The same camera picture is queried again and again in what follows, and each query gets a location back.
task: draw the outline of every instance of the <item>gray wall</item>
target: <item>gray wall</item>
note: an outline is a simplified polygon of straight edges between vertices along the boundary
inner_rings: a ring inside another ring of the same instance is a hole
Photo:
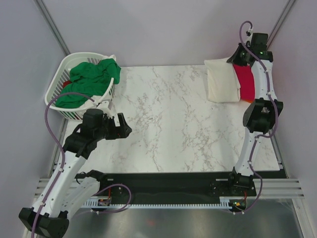
[[[71,52],[121,66],[204,64],[237,48],[239,27],[270,33],[287,0],[44,0]]]
[[[284,110],[278,141],[317,224],[317,1],[299,0],[273,42],[273,77]]]
[[[32,0],[0,1],[0,22],[0,236],[18,238],[52,156],[44,94],[63,53]],[[61,117],[49,120],[58,132]]]

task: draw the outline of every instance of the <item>folded white cloth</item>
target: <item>folded white cloth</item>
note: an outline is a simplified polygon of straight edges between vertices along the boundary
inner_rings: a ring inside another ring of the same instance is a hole
[[[205,60],[208,69],[208,100],[215,103],[239,102],[240,83],[228,58]]]

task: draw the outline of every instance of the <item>white marble table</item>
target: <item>white marble table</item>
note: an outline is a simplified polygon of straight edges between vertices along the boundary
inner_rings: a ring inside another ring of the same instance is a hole
[[[207,101],[205,66],[126,67],[114,97],[133,132],[100,141],[80,171],[106,173],[231,171],[244,140],[248,103]],[[77,122],[69,121],[66,137]],[[276,171],[272,143],[264,139],[254,167]]]

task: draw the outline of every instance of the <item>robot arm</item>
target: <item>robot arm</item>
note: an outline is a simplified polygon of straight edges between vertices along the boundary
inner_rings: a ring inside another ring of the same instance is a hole
[[[267,51],[267,34],[247,32],[249,38],[246,40],[246,47],[255,54],[264,64],[266,70],[259,61],[245,50],[242,43],[234,55],[228,59],[228,63],[239,66],[251,66],[251,71],[255,81],[255,100],[247,108],[243,116],[243,126],[245,127],[245,139],[239,160],[230,174],[229,184],[240,190],[248,190],[252,186],[253,171],[250,168],[254,163],[262,137],[275,124],[275,111],[273,103],[276,104],[278,115],[283,109],[283,103],[277,100],[272,81],[272,52]]]
[[[82,183],[66,197],[73,179],[96,148],[97,142],[102,139],[126,138],[132,132],[123,114],[118,114],[118,118],[120,126],[115,126],[114,118],[108,118],[102,110],[88,109],[85,112],[83,123],[67,137],[63,146],[65,151],[63,168],[60,159],[48,185],[32,208],[22,208],[19,214],[20,220],[28,230],[32,230],[35,217],[39,213],[35,233],[45,237],[63,237],[69,220],[91,196],[100,190],[100,181],[106,176],[98,171],[90,171]],[[49,196],[43,204],[43,197],[48,192]]]

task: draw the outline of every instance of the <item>red cloth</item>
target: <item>red cloth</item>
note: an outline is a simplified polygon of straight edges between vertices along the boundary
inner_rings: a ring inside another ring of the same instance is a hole
[[[63,83],[63,88],[66,87],[68,84],[71,84],[71,81],[68,80],[68,81],[64,82]]]
[[[256,96],[254,78],[250,66],[233,65],[240,83],[240,98],[249,103],[253,102]]]

